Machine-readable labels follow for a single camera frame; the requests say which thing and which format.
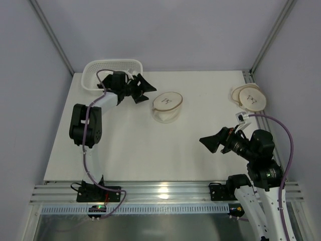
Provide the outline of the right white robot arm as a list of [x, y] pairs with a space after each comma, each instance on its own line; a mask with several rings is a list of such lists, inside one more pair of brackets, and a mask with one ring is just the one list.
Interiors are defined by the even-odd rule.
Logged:
[[220, 145], [222, 154], [230, 151], [248, 161], [247, 174], [229, 176], [226, 186], [244, 209], [258, 240], [288, 240], [282, 208], [283, 172], [273, 160], [273, 136], [264, 130], [255, 130], [250, 139], [237, 127], [223, 127], [213, 136], [199, 141], [215, 153]]

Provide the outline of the white mesh laundry bag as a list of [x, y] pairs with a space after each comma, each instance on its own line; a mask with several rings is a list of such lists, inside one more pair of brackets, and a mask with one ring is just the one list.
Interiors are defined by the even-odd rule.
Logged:
[[152, 102], [152, 117], [159, 123], [169, 124], [180, 115], [183, 107], [183, 96], [177, 92], [165, 92]]

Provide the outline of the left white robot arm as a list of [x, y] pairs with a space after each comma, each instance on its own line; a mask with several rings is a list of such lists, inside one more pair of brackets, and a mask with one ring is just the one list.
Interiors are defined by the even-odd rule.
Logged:
[[72, 110], [69, 127], [69, 137], [74, 144], [82, 148], [83, 167], [88, 184], [95, 185], [106, 191], [116, 192], [103, 186], [103, 174], [100, 171], [98, 155], [91, 154], [102, 137], [102, 117], [109, 110], [120, 105], [126, 98], [131, 97], [136, 104], [149, 100], [145, 93], [155, 92], [142, 74], [138, 72], [115, 71], [102, 69], [95, 73], [98, 80], [98, 90], [102, 95], [89, 105], [75, 104]]

